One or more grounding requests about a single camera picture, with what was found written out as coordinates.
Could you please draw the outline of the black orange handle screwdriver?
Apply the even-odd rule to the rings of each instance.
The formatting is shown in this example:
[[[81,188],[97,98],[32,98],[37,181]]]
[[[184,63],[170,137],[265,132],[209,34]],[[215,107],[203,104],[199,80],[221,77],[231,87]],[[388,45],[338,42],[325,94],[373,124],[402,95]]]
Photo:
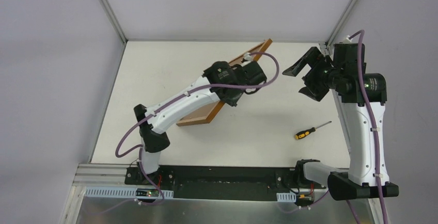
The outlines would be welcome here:
[[[294,138],[295,138],[295,140],[303,139],[303,138],[309,136],[311,133],[314,133],[317,129],[319,129],[323,126],[326,126],[330,123],[332,123],[332,121],[328,121],[328,122],[321,124],[319,126],[314,126],[314,127],[309,128],[309,129],[299,131],[294,135]]]

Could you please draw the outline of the brown wooden photo frame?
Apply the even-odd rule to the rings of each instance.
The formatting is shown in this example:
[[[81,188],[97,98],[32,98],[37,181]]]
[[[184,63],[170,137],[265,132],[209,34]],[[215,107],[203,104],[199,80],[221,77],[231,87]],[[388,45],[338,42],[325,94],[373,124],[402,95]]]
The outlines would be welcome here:
[[[264,40],[262,43],[256,45],[255,47],[243,52],[238,57],[232,59],[229,62],[230,66],[240,65],[243,60],[243,56],[245,53],[252,52],[265,52],[269,46],[272,44],[272,39],[268,38]],[[204,107],[201,107],[190,114],[186,115],[182,119],[180,119],[176,125],[179,127],[182,126],[191,126],[191,125],[200,125],[200,124],[208,124],[210,123],[215,116],[219,113],[219,111],[224,107],[225,102],[219,101],[212,104],[208,104]]]

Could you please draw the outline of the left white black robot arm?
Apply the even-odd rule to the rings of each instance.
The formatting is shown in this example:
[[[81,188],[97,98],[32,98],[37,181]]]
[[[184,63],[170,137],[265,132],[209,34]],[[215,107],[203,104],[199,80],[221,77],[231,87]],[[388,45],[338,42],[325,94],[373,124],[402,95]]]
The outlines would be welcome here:
[[[158,177],[160,154],[170,145],[166,131],[188,114],[219,101],[232,107],[247,93],[245,86],[266,83],[267,76],[255,62],[230,66],[225,61],[217,61],[204,70],[203,75],[189,87],[171,97],[166,102],[153,107],[141,104],[134,108],[143,139],[140,150],[140,169],[137,177],[145,185],[153,184]]]

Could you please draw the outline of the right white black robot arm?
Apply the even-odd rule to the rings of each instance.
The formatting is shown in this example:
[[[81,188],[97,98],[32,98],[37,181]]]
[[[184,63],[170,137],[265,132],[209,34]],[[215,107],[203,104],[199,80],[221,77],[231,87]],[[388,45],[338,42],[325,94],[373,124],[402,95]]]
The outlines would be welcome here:
[[[311,47],[284,75],[297,76],[305,66],[300,93],[321,101],[333,91],[342,131],[349,151],[348,169],[337,169],[317,159],[296,163],[293,182],[301,188],[311,183],[326,186],[337,201],[397,197],[384,158],[383,117],[387,101],[382,74],[367,73],[365,45],[338,43],[332,56]]]

